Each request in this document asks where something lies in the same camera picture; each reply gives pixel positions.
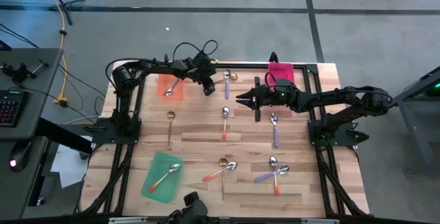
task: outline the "butcher block tabletop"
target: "butcher block tabletop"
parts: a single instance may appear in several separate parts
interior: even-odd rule
[[[266,69],[231,68],[238,80],[230,81],[230,99],[225,99],[225,83],[217,84],[216,91],[206,97],[201,85],[185,80],[184,98],[165,101],[156,94],[158,75],[146,78],[140,117],[142,129],[135,145],[123,215],[168,216],[185,207],[184,196],[197,191],[208,208],[208,216],[231,217],[325,217],[316,163],[316,153],[309,143],[307,120],[309,113],[294,113],[286,107],[262,107],[261,121],[254,121],[254,112],[235,102],[235,96],[254,86],[259,76],[264,84]],[[323,91],[340,87],[336,65],[318,64]],[[217,69],[214,81],[223,78],[224,69]],[[310,75],[312,91],[314,81]],[[303,72],[294,70],[296,86],[305,91]],[[102,116],[110,117],[116,99],[109,86]],[[227,140],[222,139],[222,108],[228,106]],[[343,104],[326,107],[335,113]],[[171,145],[167,147],[169,119],[174,111]],[[278,114],[279,148],[273,147],[272,112]],[[80,198],[80,209],[90,206],[109,180],[116,145],[104,144],[91,157]],[[156,152],[165,152],[184,160],[180,185],[171,203],[160,203],[141,195],[141,188]],[[358,161],[353,151],[334,147],[340,183],[361,210],[369,212]],[[270,172],[269,157],[278,165],[289,165],[286,175],[278,175],[279,197],[274,196],[274,179],[254,183],[254,178]],[[202,178],[219,169],[219,159],[238,162],[233,171],[225,172],[222,200],[221,175],[203,182]],[[120,185],[116,185],[111,209],[114,209]],[[332,207],[336,210],[333,187],[329,183]]]

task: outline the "purple handle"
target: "purple handle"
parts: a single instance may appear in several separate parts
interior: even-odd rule
[[[226,79],[226,90],[225,90],[226,100],[229,100],[229,80]]]
[[[263,176],[257,177],[257,178],[254,179],[254,183],[261,182],[261,181],[263,181],[263,180],[265,180],[265,179],[267,179],[267,178],[272,177],[273,175],[274,175],[274,173],[271,172],[271,173],[267,173],[266,175],[263,175]]]
[[[274,146],[275,148],[280,146],[280,142],[278,141],[278,129],[276,129],[276,126],[274,127]]]

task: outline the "metal spoon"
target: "metal spoon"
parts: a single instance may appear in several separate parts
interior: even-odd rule
[[[278,141],[278,130],[276,129],[276,123],[278,122],[278,115],[272,113],[270,117],[270,121],[274,124],[274,147],[278,148],[280,146],[280,142]]]
[[[173,123],[174,117],[176,117],[176,113],[174,113],[174,111],[169,111],[166,114],[166,117],[170,120],[170,126],[168,128],[168,143],[167,143],[167,146],[170,146],[170,142],[171,142],[171,124]]]
[[[173,88],[177,85],[179,80],[180,78],[177,78],[173,81],[173,83],[171,83],[171,87],[165,91],[165,96],[171,96],[173,94]]]
[[[228,100],[229,99],[229,78],[231,77],[231,71],[229,69],[227,69],[227,70],[225,70],[223,75],[225,76],[225,79],[226,79],[225,97],[226,97],[226,100]]]
[[[162,182],[162,180],[164,180],[166,176],[168,176],[170,173],[177,172],[179,169],[180,169],[180,164],[176,163],[176,164],[171,165],[170,169],[168,169],[168,172],[161,179],[159,179],[159,181],[157,181],[155,184],[153,184],[148,191],[153,192],[154,189],[156,189],[156,187],[159,185],[159,183]]]
[[[238,78],[239,78],[239,76],[236,73],[231,73],[231,77],[230,77],[231,80],[237,80]],[[218,81],[216,81],[214,83],[215,84],[219,84],[219,83],[224,82],[225,80],[226,79],[221,79],[221,80],[218,80]]]
[[[228,165],[228,159],[221,158],[219,160],[219,166],[225,168]],[[225,194],[225,172],[221,173],[221,200],[223,200],[223,196]]]
[[[274,171],[274,172],[267,173],[266,175],[263,175],[263,176],[260,176],[260,177],[255,178],[255,179],[254,179],[254,183],[261,182],[261,181],[263,181],[263,180],[265,180],[265,179],[267,179],[267,178],[270,178],[272,175],[275,175],[275,174],[277,174],[277,173],[279,173],[279,174],[281,174],[281,175],[284,175],[284,174],[286,174],[287,172],[289,172],[289,169],[290,169],[290,168],[289,168],[288,165],[281,166],[278,170],[276,170],[276,171]]]
[[[272,172],[275,172],[276,166],[278,165],[278,161],[276,160],[275,156],[269,157],[269,164],[272,167]],[[278,196],[280,192],[278,189],[278,183],[276,182],[276,173],[274,174],[274,180],[275,180],[275,184],[274,184],[275,196]]]
[[[224,123],[223,123],[223,139],[226,139],[226,118],[228,118],[229,114],[229,107],[223,107],[223,117],[224,117]]]
[[[234,170],[235,168],[237,168],[238,165],[239,164],[236,163],[235,161],[231,161],[228,163],[228,165],[225,168],[221,169],[220,171],[218,171],[214,174],[211,174],[211,175],[204,177],[202,180],[203,180],[203,182],[207,182],[208,180],[212,179],[215,175],[219,174],[220,172],[223,172],[224,170]]]

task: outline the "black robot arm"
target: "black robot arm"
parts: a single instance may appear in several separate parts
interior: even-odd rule
[[[364,93],[364,95],[359,98],[357,96],[359,93]],[[337,129],[343,124],[362,116],[379,116],[387,113],[391,97],[382,89],[368,86],[345,87],[322,93],[305,93],[291,81],[278,79],[274,86],[258,85],[236,98],[238,103],[256,111],[256,122],[260,120],[259,108],[262,106],[285,105],[296,113],[303,113],[315,107],[350,104],[350,107],[338,113],[327,113],[322,117],[319,136],[332,139]]]
[[[156,59],[137,59],[127,62],[112,71],[116,91],[116,108],[111,117],[122,134],[129,134],[133,129],[133,121],[129,116],[131,94],[133,90],[149,74],[169,74],[178,78],[190,78],[193,82],[203,85],[205,96],[215,91],[215,84],[211,76],[215,74],[215,64],[203,51],[194,58],[183,60],[158,61]]]

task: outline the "gray floor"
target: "gray floor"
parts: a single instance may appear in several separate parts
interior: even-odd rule
[[[0,1],[51,3],[51,0]],[[305,0],[87,0],[85,4],[306,7]],[[436,0],[313,0],[313,4],[315,8],[440,8]],[[182,41],[203,45],[208,39],[216,39],[219,49],[214,55],[221,60],[266,61],[270,52],[276,51],[284,61],[316,62],[307,14],[73,12],[71,15],[74,26],[67,28],[69,34],[65,42],[69,71],[103,91],[107,86],[104,66],[110,60],[131,56],[161,58]],[[316,19],[325,62],[337,64],[343,86],[373,85],[395,96],[439,66],[440,16],[317,15]],[[57,12],[2,10],[0,23],[41,47],[59,46],[60,17]],[[3,33],[0,39],[13,47],[29,47]],[[180,56],[194,54],[189,48],[179,52]],[[51,94],[58,95],[61,80],[62,76],[57,75]],[[79,83],[76,86],[86,97],[82,112],[94,115],[93,104],[98,95]],[[70,86],[66,94],[73,107],[80,107],[80,99]],[[51,100],[43,115],[58,123],[78,118],[78,114],[54,105]],[[371,136],[359,149],[371,213],[386,218],[438,223],[440,178],[408,173],[420,158],[399,111],[392,109],[382,117],[362,118],[359,130]],[[66,213],[66,208],[59,209],[57,213]]]

